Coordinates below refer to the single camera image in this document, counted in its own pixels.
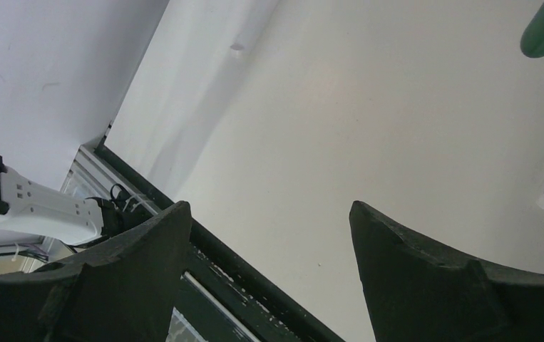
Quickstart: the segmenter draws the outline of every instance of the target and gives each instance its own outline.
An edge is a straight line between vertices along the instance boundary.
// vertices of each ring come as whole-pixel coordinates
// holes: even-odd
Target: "black metal frame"
[[[105,138],[94,152],[111,170],[126,178],[159,208],[173,205],[171,199],[108,149],[104,141]],[[192,225],[190,245],[187,271],[260,340],[343,341],[196,220]],[[211,334],[215,341],[221,341],[219,334],[227,336],[224,329],[228,325],[227,322],[224,325],[222,315],[206,310],[206,307],[195,307],[196,302],[203,306],[207,304],[195,298],[197,294],[191,292],[193,289],[185,281],[181,289],[194,298],[188,300],[179,296],[176,307],[202,332],[202,337],[210,338],[207,335]],[[213,316],[203,320],[198,316],[205,314],[205,310]],[[243,341],[244,336],[235,333],[231,337]]]

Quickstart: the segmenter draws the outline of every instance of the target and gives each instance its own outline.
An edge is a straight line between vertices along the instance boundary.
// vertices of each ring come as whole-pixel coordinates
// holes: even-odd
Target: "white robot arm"
[[[110,200],[76,199],[36,184],[0,156],[0,230],[53,237],[71,246],[112,237],[147,217],[119,210]]]

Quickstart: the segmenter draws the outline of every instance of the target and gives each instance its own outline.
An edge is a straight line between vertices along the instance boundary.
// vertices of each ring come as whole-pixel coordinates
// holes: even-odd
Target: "cable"
[[[143,198],[140,200],[139,197],[145,197],[146,199],[148,199],[144,194],[134,194],[134,195],[131,195],[131,197],[129,197],[125,203],[125,207],[123,208],[123,212],[125,212],[125,210],[127,210],[127,208],[129,207],[129,204],[131,203],[131,200],[135,200],[137,203],[135,203],[133,205],[133,209],[131,210],[131,212],[133,212],[133,210],[135,210],[136,207],[140,206],[140,205],[143,205],[144,201],[143,201]]]
[[[47,252],[45,252],[44,250],[42,250],[39,246],[35,244],[20,244],[20,246],[35,249],[37,252],[39,252],[42,255],[48,255]]]
[[[64,244],[63,242],[62,242],[62,244],[63,244],[67,249],[69,249],[70,252],[72,252],[72,254],[77,254],[77,253],[78,253],[78,251],[76,250],[76,248],[74,248],[74,246],[71,246],[71,245],[69,245],[69,244]]]
[[[16,244],[16,243],[14,243],[14,244],[16,245],[16,253],[14,254],[14,257],[11,258],[11,261],[12,261],[12,262],[13,262],[13,261],[16,261],[16,259],[18,258],[18,254],[20,254],[20,245],[19,245],[19,244]]]
[[[116,196],[114,196],[114,188],[115,188],[115,187],[119,187],[119,188],[120,188],[120,191],[128,192],[127,189],[125,189],[125,187],[124,187],[122,184],[120,184],[120,183],[115,183],[115,184],[110,188],[110,200],[111,200],[111,201],[116,201],[116,200],[117,200]]]
[[[16,255],[15,252],[9,252],[9,253],[0,253],[0,257],[7,257],[7,256],[14,256]],[[36,259],[36,260],[39,260],[43,263],[47,263],[49,261],[49,257],[46,256],[46,255],[42,255],[42,254],[38,254],[38,253],[34,253],[32,251],[29,251],[29,250],[24,250],[24,251],[20,251],[18,252],[17,255],[20,255],[20,256],[23,256],[23,257],[28,257],[28,258],[32,258],[32,259]]]

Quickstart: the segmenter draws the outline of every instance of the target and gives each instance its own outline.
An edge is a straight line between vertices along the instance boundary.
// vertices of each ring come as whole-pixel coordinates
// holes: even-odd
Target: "white surface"
[[[544,58],[519,50],[541,3],[281,1],[237,90],[206,113],[195,92],[212,81],[160,87],[223,48],[167,36],[201,18],[177,7],[106,145],[346,341],[369,341],[353,200],[544,273]]]
[[[116,114],[167,3],[0,0],[4,163],[59,189],[78,147]]]
[[[101,237],[103,218],[94,199],[79,199],[38,185],[11,167],[1,173],[0,230],[53,237],[71,246]]]

